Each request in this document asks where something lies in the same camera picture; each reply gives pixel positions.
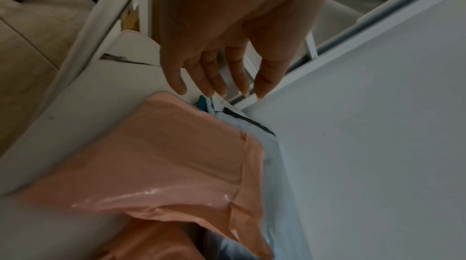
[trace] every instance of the beige floor tile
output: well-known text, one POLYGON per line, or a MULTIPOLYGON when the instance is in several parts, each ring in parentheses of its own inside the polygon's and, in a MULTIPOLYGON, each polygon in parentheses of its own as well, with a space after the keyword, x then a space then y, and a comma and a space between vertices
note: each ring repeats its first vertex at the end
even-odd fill
POLYGON ((94 5, 91 0, 0 0, 0 17, 59 67, 94 5))
POLYGON ((0 156, 28 125, 56 68, 0 21, 0 156))

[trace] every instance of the orange package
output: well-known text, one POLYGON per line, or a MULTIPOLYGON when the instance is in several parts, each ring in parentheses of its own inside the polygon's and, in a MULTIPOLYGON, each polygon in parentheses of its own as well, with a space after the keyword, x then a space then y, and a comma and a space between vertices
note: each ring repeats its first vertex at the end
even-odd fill
POLYGON ((22 199, 65 210, 195 222, 271 259, 260 228, 263 157, 251 134, 161 92, 22 199))
POLYGON ((97 260, 204 260, 177 222, 134 219, 97 260))

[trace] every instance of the plastic mailer bag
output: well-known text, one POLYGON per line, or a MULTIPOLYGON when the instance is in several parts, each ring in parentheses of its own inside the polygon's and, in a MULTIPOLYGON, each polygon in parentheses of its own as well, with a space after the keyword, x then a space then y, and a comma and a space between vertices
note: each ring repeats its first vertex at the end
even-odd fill
POLYGON ((195 222, 271 259, 260 227, 263 157, 251 134, 161 92, 22 199, 56 209, 195 222))
POLYGON ((134 219, 96 260, 204 260, 177 222, 134 219))

